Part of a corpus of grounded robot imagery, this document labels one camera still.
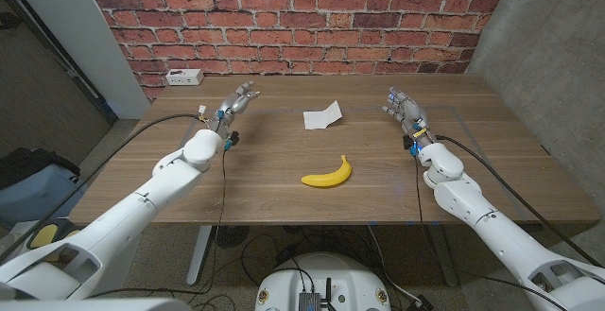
brick wall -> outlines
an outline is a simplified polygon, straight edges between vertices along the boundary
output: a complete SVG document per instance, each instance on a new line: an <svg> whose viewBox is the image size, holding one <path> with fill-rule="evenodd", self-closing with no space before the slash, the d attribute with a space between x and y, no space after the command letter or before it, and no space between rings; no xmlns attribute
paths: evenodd
<svg viewBox="0 0 605 311"><path fill-rule="evenodd" d="M462 73L498 0L96 0L149 97L207 74Z"/></svg>

concrete wall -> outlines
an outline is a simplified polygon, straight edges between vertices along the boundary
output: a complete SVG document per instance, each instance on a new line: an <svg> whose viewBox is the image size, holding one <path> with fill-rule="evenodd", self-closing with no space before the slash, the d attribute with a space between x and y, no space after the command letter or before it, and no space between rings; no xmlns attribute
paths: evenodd
<svg viewBox="0 0 605 311"><path fill-rule="evenodd" d="M467 70L488 81L601 213L605 213L603 3L605 0L500 0ZM604 238L601 221L573 240L605 263ZM552 250L578 258L561 244ZM486 300L484 295L498 295L494 291L501 286L487 291L487 285L467 285L465 295L471 310L491 309L487 306L494 299ZM510 306L502 310L527 306L516 291L500 297L500 305Z"/></svg>

yellow object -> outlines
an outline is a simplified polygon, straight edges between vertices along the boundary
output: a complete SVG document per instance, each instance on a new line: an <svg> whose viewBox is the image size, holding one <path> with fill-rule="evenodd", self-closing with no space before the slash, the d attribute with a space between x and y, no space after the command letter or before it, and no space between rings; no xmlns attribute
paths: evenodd
<svg viewBox="0 0 605 311"><path fill-rule="evenodd" d="M342 166L339 170L330 174L307 175L302 177L302 183L314 187L329 187L347 180L349 175L351 175L351 165L347 162L344 155L340 156L340 158L342 159Z"/></svg>
<svg viewBox="0 0 605 311"><path fill-rule="evenodd" d="M425 132L426 132L426 128L424 128L423 130L420 130L420 131L416 132L416 133L414 134L414 137L418 137L418 136L420 136L420 135L424 134Z"/></svg>
<svg viewBox="0 0 605 311"><path fill-rule="evenodd" d="M44 245L50 244L51 242L53 242L53 238L55 237L55 234L57 234L57 229L58 229L58 227L55 224L50 224L50 225L44 226L38 232L38 234L36 234L36 236L33 238L33 240L31 240L31 242L29 243L29 247L31 249L37 249Z"/></svg>

white paper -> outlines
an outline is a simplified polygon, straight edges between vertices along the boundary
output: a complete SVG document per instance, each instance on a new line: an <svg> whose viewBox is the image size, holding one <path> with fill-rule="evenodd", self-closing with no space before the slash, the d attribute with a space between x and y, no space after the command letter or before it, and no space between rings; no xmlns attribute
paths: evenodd
<svg viewBox="0 0 605 311"><path fill-rule="evenodd" d="M325 129L330 124L336 122L342 117L338 102L330 104L326 110L322 112L303 112L304 128L306 130Z"/></svg>

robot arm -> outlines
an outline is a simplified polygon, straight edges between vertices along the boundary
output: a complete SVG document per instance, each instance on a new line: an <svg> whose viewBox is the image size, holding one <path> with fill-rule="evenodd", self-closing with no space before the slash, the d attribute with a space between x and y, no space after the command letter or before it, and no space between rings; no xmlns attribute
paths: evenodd
<svg viewBox="0 0 605 311"><path fill-rule="evenodd" d="M404 143L428 169L424 182L435 200L451 215L469 225L512 273L517 283L569 311L605 307L605 269L549 251L499 212L482 195L479 185L464 173L462 161L436 143L425 113L406 94L391 88L383 110L402 124ZM560 310L546 299L527 292L536 309Z"/></svg>
<svg viewBox="0 0 605 311"><path fill-rule="evenodd" d="M185 146L161 159L152 178L73 236L29 251L0 267L0 283L38 300L81 300L96 288L111 260L133 241L167 205L184 198L201 179L218 152L231 146L229 126L237 113L260 93L252 82L240 86L223 101L209 123ZM46 259L70 252L64 268Z"/></svg>

